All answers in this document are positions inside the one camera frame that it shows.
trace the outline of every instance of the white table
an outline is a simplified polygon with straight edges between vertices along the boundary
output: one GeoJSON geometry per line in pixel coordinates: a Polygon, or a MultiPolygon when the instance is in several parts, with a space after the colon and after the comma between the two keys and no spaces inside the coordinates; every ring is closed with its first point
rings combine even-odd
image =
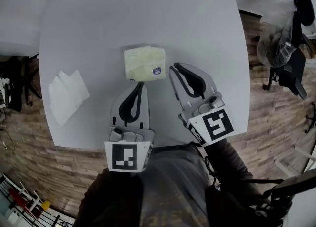
{"type": "MultiPolygon", "coordinates": [[[[167,68],[183,62],[208,72],[232,111],[236,134],[247,131],[248,56],[235,0],[48,0],[40,80],[55,145],[104,148],[111,104],[131,84],[123,52],[147,44],[165,49],[167,68]],[[48,85],[60,70],[70,75],[77,69],[90,97],[59,126],[48,85]]],[[[155,146],[194,140],[177,117],[181,106],[169,79],[146,85],[155,146]]]]}

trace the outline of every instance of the dark jacket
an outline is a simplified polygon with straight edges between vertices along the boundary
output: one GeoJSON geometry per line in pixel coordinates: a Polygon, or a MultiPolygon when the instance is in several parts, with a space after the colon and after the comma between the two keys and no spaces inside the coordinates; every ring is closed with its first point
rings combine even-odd
{"type": "MultiPolygon", "coordinates": [[[[220,191],[215,186],[205,191],[210,226],[268,226],[249,207],[267,201],[254,184],[241,182],[253,176],[235,149],[222,140],[205,150],[221,182],[220,191]]],[[[73,227],[138,227],[142,195],[143,185],[137,175],[131,178],[104,169],[85,193],[73,227]]]]}

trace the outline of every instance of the yellow object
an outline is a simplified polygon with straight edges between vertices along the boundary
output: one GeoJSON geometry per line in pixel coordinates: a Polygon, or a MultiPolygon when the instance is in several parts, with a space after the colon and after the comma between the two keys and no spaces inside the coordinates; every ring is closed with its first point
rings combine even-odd
{"type": "Polygon", "coordinates": [[[49,201],[43,202],[43,204],[41,205],[41,207],[42,207],[45,211],[47,211],[47,210],[49,209],[49,207],[50,207],[50,202],[49,202],[49,201]]]}

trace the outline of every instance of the plastic bag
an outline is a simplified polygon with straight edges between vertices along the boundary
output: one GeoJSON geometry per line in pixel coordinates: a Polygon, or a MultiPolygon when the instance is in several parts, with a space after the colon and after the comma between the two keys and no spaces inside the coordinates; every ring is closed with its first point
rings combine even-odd
{"type": "Polygon", "coordinates": [[[294,11],[283,11],[262,18],[266,25],[257,46],[258,59],[262,64],[281,67],[291,58],[296,50],[291,44],[293,17],[294,11]]]}

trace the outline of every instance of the office chair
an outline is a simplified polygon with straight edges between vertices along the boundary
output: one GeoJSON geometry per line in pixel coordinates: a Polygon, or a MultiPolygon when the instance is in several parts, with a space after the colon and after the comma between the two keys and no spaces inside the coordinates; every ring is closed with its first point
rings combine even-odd
{"type": "Polygon", "coordinates": [[[299,49],[301,44],[306,44],[309,52],[315,53],[314,48],[305,34],[302,33],[302,26],[309,26],[314,22],[314,9],[311,0],[294,0],[297,11],[294,13],[291,43],[296,50],[291,54],[289,61],[281,67],[270,67],[269,83],[263,85],[263,89],[269,91],[272,80],[277,81],[279,85],[289,88],[293,94],[299,95],[305,99],[307,93],[302,86],[302,77],[305,67],[305,55],[299,49]]]}
{"type": "Polygon", "coordinates": [[[26,58],[24,67],[24,76],[21,76],[22,63],[18,60],[17,56],[11,57],[9,60],[0,62],[0,77],[10,80],[10,86],[5,86],[6,107],[15,111],[22,109],[22,92],[24,87],[26,104],[31,106],[32,102],[29,101],[29,91],[33,92],[39,99],[42,97],[36,92],[31,85],[31,80],[34,75],[39,71],[37,68],[34,72],[29,74],[29,65],[31,58],[26,58]]]}

